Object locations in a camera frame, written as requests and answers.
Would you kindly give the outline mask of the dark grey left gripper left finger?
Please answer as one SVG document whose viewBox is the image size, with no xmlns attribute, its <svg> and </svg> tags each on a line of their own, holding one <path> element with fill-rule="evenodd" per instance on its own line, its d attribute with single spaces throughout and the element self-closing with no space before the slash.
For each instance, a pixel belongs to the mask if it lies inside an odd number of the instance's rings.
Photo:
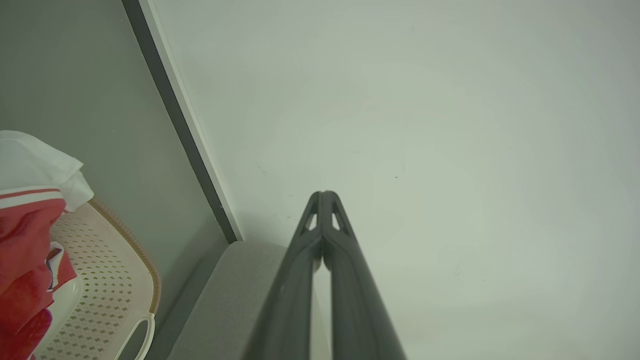
<svg viewBox="0 0 640 360">
<path fill-rule="evenodd" d="M 242 355 L 244 360 L 311 357 L 313 277 L 322 260 L 319 191 L 311 194 Z"/>
</svg>

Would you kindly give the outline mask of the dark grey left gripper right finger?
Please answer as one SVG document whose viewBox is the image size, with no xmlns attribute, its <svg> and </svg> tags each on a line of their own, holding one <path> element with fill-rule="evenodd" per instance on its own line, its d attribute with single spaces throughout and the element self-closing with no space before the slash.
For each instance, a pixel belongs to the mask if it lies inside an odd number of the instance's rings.
<svg viewBox="0 0 640 360">
<path fill-rule="evenodd" d="M 406 355 L 338 194 L 322 193 L 322 257 L 330 271 L 334 360 Z"/>
</svg>

